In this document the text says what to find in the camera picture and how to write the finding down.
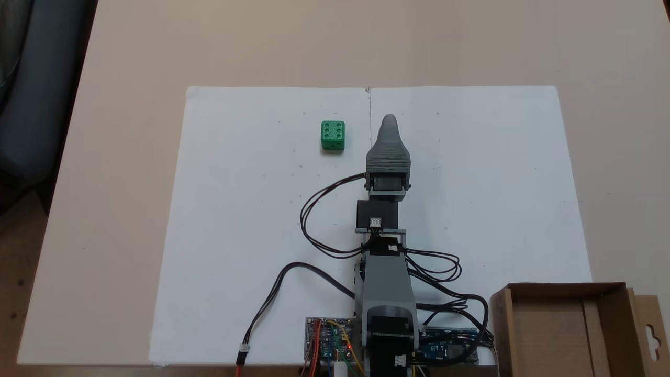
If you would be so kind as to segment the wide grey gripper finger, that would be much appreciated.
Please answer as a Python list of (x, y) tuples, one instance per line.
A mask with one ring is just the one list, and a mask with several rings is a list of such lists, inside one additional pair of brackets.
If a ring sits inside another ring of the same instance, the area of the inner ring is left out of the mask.
[(411, 172), (411, 156), (399, 133), (395, 115), (383, 117), (376, 142), (366, 155), (366, 173)]

